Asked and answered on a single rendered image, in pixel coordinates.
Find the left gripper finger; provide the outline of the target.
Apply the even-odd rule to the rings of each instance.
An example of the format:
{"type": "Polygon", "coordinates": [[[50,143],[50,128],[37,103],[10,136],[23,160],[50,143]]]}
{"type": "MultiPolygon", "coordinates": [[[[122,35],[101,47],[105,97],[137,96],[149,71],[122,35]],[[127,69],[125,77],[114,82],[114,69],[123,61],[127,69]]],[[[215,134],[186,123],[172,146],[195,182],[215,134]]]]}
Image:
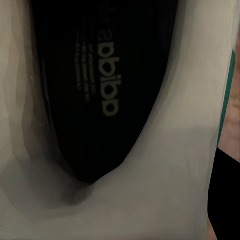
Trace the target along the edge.
{"type": "Polygon", "coordinates": [[[240,163],[216,150],[207,217],[218,240],[240,240],[240,163]]]}

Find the gym shoe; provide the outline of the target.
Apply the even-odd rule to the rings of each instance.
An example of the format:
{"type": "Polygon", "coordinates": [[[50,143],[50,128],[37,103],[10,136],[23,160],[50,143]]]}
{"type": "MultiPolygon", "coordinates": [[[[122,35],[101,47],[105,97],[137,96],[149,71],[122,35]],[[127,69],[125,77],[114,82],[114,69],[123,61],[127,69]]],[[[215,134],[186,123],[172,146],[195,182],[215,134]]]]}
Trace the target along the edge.
{"type": "Polygon", "coordinates": [[[207,240],[240,0],[0,0],[0,240],[207,240]]]}

